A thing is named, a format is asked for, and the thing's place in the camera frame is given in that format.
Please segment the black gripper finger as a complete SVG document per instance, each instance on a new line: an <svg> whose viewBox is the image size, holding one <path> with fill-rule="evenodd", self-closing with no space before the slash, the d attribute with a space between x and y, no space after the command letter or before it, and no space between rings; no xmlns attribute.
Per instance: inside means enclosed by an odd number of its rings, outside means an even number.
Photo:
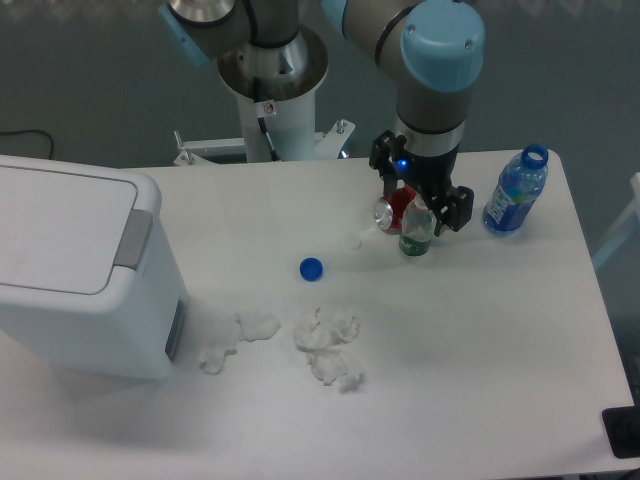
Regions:
<svg viewBox="0 0 640 480"><path fill-rule="evenodd" d="M474 192L466 186L447 186L442 192L429 193L425 200L436 220L434 235L445 230L458 232L472 217Z"/></svg>
<svg viewBox="0 0 640 480"><path fill-rule="evenodd" d="M386 130L374 139L369 155L369 166L376 170L383 182L383 195L391 196L401 179L398 161L404 154L406 138Z"/></svg>

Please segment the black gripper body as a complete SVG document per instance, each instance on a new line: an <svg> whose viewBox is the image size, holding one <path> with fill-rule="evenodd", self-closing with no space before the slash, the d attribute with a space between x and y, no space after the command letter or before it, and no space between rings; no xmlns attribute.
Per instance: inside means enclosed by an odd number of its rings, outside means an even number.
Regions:
<svg viewBox="0 0 640 480"><path fill-rule="evenodd" d="M409 148L409 140L403 134L391 135L391 167L388 194L402 181L424 199L429 206L451 206L458 200L458 190L453 186L451 174L458 153L458 145L447 147L438 155L419 155Z"/></svg>

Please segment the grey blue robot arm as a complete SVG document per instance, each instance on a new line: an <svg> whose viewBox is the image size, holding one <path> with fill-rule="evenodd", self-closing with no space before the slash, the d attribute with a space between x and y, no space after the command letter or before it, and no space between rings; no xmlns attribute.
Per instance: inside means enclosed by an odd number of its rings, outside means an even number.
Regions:
<svg viewBox="0 0 640 480"><path fill-rule="evenodd" d="M484 60L485 27L461 1L326 1L326 18L395 83L396 120L373 140L390 195L411 187L437 230L458 231L474 194L451 174ZM328 52L296 1L166 1L160 14L194 59L215 60L235 95L251 162L316 157L315 93Z"/></svg>

